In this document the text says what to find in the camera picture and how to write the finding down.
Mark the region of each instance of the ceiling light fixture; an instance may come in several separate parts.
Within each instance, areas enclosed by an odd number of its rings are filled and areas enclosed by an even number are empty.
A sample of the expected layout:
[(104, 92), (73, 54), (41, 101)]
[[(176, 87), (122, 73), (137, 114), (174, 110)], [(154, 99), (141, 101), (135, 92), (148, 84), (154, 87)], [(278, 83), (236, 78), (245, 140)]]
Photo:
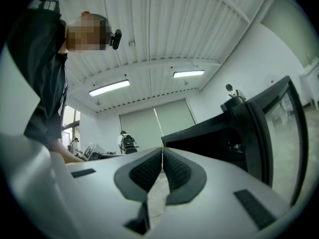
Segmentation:
[(130, 85), (129, 80), (124, 80), (124, 81), (112, 83), (110, 85), (106, 85), (106, 86), (91, 90), (89, 92), (89, 95), (92, 96), (92, 97), (95, 97), (95, 96), (100, 95), (102, 93), (105, 93), (105, 92), (108, 92), (108, 91), (111, 91), (111, 90), (116, 90), (116, 89), (119, 89), (119, 88), (123, 88), (123, 87), (129, 86), (129, 85)]
[(186, 76), (195, 76), (195, 75), (202, 75), (205, 71), (204, 70), (196, 70), (196, 71), (187, 71), (187, 72), (175, 72), (173, 77), (186, 77)]

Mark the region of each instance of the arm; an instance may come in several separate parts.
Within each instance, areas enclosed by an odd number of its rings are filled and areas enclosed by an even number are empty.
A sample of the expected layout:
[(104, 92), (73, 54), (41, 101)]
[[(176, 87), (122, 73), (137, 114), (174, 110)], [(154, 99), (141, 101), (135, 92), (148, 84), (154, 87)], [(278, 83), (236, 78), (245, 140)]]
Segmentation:
[(69, 152), (58, 139), (52, 141), (49, 144), (48, 149), (49, 151), (60, 153), (65, 163), (83, 162), (82, 159), (77, 158), (71, 152)]

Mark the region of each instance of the floor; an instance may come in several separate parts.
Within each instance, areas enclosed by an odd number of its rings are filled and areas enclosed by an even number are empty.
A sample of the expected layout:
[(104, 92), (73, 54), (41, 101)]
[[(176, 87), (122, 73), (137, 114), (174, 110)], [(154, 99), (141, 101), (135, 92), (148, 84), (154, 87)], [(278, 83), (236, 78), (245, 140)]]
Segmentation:
[[(298, 201), (309, 194), (319, 175), (319, 111), (314, 107), (304, 111), (309, 134), (309, 159)], [(295, 116), (282, 114), (280, 109), (277, 109), (266, 117), (273, 143), (273, 189), (288, 202), (293, 193), (299, 164), (299, 137)], [(161, 215), (165, 212), (165, 199), (168, 194), (168, 181), (165, 173), (161, 172), (148, 194), (151, 229), (160, 222)]]

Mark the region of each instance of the black panel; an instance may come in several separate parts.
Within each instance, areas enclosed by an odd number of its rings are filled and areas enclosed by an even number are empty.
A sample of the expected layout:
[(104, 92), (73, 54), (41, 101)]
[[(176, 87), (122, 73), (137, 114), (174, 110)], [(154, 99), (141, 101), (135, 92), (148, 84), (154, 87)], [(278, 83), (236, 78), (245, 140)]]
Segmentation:
[(232, 150), (236, 144), (242, 144), (238, 131), (233, 127), (226, 127), (207, 134), (170, 141), (166, 146), (226, 161), (247, 172), (245, 153)]
[(99, 160), (99, 159), (107, 159), (107, 158), (113, 158), (113, 157), (124, 157), (124, 155), (109, 155), (109, 154), (101, 154), (98, 152), (93, 152), (92, 154), (92, 160)]
[(276, 218), (248, 190), (237, 191), (234, 195), (260, 230), (276, 221)]
[(94, 169), (90, 168), (90, 169), (72, 172), (71, 175), (73, 176), (73, 178), (77, 178), (77, 177), (85, 176), (85, 175), (95, 173), (95, 172), (96, 171)]
[(161, 153), (153, 155), (130, 171), (130, 178), (149, 192), (161, 171)]
[(138, 217), (125, 224), (125, 227), (141, 235), (144, 235), (150, 229), (149, 212), (146, 203), (142, 203)]
[(114, 182), (127, 199), (146, 202), (151, 189), (161, 171), (161, 148), (120, 167)]
[(166, 205), (189, 203), (206, 184), (206, 172), (200, 165), (168, 148), (163, 149), (163, 169), (170, 191)]

